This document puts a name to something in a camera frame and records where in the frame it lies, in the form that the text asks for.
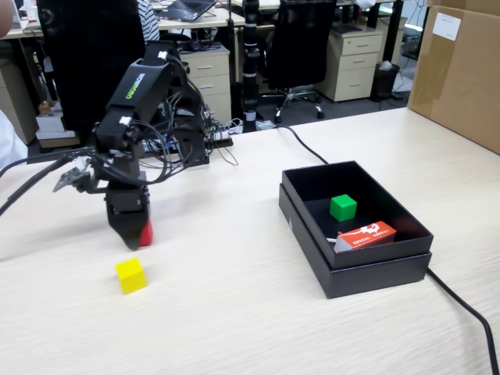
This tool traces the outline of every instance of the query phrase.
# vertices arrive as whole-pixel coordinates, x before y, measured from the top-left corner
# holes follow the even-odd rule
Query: trash bin
[[[392,64],[391,70],[379,70],[380,63],[375,68],[373,86],[370,99],[374,102],[389,99],[392,96],[392,88],[399,73],[399,66]]]

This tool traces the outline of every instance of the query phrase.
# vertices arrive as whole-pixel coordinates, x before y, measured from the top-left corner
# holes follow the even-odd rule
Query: laptop
[[[193,22],[216,4],[215,0],[176,0],[159,13],[169,20]]]

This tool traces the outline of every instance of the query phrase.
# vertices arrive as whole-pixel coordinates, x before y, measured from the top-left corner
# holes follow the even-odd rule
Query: orange box
[[[368,246],[390,244],[394,242],[396,230],[383,221],[377,221],[366,227],[351,230],[337,237],[335,252],[348,252]]]

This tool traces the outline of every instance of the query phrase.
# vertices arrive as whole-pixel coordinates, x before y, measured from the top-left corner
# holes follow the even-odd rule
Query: office desk
[[[216,8],[210,9],[210,12],[216,16],[210,16],[209,14],[204,14],[198,18],[195,22],[180,22],[174,20],[161,19],[159,21],[160,30],[172,30],[172,29],[201,29],[203,27],[226,27],[227,19],[229,18],[229,12],[227,9]],[[239,16],[238,14],[231,14],[234,20],[235,26],[245,25],[245,18]]]
[[[11,30],[6,36],[0,39],[21,39],[21,38],[33,38],[33,37],[43,37],[41,30],[24,30],[24,27],[28,24],[27,20],[21,21],[20,29]]]
[[[377,0],[377,4],[383,4],[385,2],[395,2],[395,0]],[[243,6],[243,0],[233,0],[232,5]],[[343,5],[354,5],[354,2],[337,2],[337,6]],[[280,8],[280,0],[259,0],[259,10],[273,10]]]
[[[203,27],[225,27],[227,26],[227,19],[229,18],[229,12],[223,8],[211,9],[211,13],[216,16],[204,15],[198,18],[195,22],[180,22],[174,20],[161,19],[159,21],[160,30],[172,30],[172,29],[201,29]],[[245,19],[237,14],[232,14],[235,26],[245,25]],[[27,21],[22,21],[21,26],[25,27]],[[32,38],[32,37],[43,37],[43,33],[40,31],[31,32],[23,29],[11,30],[3,39],[20,39],[20,38]]]
[[[152,5],[154,10],[160,10],[160,9],[163,9],[163,8],[167,7],[168,5],[172,4],[173,2],[174,2],[174,0],[162,0],[162,1],[157,1],[157,2],[151,2],[151,5]],[[227,4],[227,0],[222,0],[220,2],[217,1],[215,7],[220,8],[226,4]]]
[[[357,160],[434,234],[433,271],[490,321],[498,348],[500,156],[408,109],[294,129],[333,163]],[[326,300],[278,207],[281,171],[320,163],[289,131],[236,136],[231,151],[240,166],[215,151],[151,186],[155,237],[137,252],[102,195],[52,193],[61,173],[13,205],[0,230],[2,372],[490,373],[483,328],[429,277]],[[9,171],[2,202],[41,168]],[[135,256],[149,285],[124,296],[115,265]]]

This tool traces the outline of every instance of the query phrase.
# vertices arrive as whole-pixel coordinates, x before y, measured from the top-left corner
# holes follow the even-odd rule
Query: brown cardboard box
[[[434,33],[438,13],[461,20],[455,41]],[[433,6],[408,104],[413,111],[498,154],[499,35],[500,16]]]
[[[500,16],[500,0],[427,0],[427,6],[435,5]]]

